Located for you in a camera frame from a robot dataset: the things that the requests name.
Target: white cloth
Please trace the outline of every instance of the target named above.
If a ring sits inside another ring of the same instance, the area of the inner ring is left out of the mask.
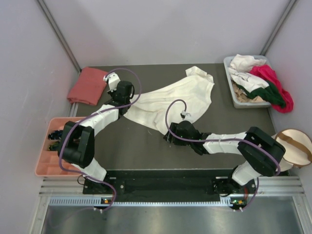
[[[229,67],[231,79],[238,85],[243,86],[249,93],[258,88],[267,88],[269,84],[260,77],[247,72],[238,72]]]
[[[230,68],[238,72],[250,72],[254,66],[262,66],[265,63],[265,59],[255,59],[253,56],[249,55],[236,55],[230,63]]]
[[[142,94],[140,99],[131,106],[124,115],[127,119],[160,131],[165,135],[168,130],[165,114],[169,105],[176,99],[183,99],[187,104],[187,113],[192,115],[194,122],[198,120],[211,104],[211,90],[214,79],[198,67],[186,70],[186,78],[149,93]],[[180,123],[180,113],[184,110],[182,102],[175,103],[168,114],[168,124]]]

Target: green cloth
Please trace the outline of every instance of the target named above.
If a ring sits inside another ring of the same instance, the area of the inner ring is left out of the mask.
[[[269,86],[265,89],[258,88],[254,89],[252,92],[248,92],[243,86],[236,84],[238,88],[244,90],[246,96],[250,99],[254,99],[257,96],[260,96],[263,100],[268,101],[273,105],[279,105],[282,108],[286,107],[286,102],[284,101],[283,97],[279,93],[277,87],[270,81],[266,81]]]

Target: clothing pile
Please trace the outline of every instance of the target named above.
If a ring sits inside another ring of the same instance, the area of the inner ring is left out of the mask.
[[[265,59],[236,55],[230,63],[229,72],[239,101],[268,101],[281,113],[293,110],[291,95],[283,89],[275,71],[266,65]]]

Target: plastic bin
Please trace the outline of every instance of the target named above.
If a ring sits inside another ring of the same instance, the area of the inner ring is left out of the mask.
[[[60,118],[53,118],[48,126],[47,133],[45,135],[45,140],[42,146],[42,150],[40,153],[40,157],[38,159],[35,174],[36,176],[79,176],[79,173],[73,172],[66,172],[63,171],[59,167],[59,157],[57,151],[48,151],[49,146],[56,142],[57,140],[49,140],[48,135],[55,130],[62,130],[64,128],[65,123],[68,121],[77,122],[83,119],[83,117],[60,117]],[[65,162],[62,160],[62,165],[66,169],[79,171],[78,168],[74,167],[70,163]]]
[[[229,66],[230,66],[230,63],[234,59],[234,57],[235,56],[226,57],[223,60],[226,76],[228,78],[228,83],[229,83],[229,86],[230,86],[230,91],[231,91],[234,107],[238,108],[238,109],[240,109],[240,108],[267,108],[267,107],[270,107],[271,104],[269,102],[267,102],[267,101],[253,103],[253,102],[240,102],[240,101],[237,100],[237,98],[235,96],[235,93],[234,93],[234,90],[233,90],[233,86],[232,86],[231,75],[230,75],[230,72],[229,72],[229,69],[228,69]],[[261,56],[261,55],[253,55],[253,57],[255,59],[265,59],[267,61],[266,64],[271,67],[267,57]]]

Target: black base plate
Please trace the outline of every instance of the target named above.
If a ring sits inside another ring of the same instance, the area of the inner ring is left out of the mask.
[[[118,202],[219,201],[213,182],[216,176],[230,173],[231,170],[115,170],[108,171],[104,181],[115,187]],[[254,191],[252,183],[250,193]],[[83,194],[112,194],[112,190],[86,180]]]

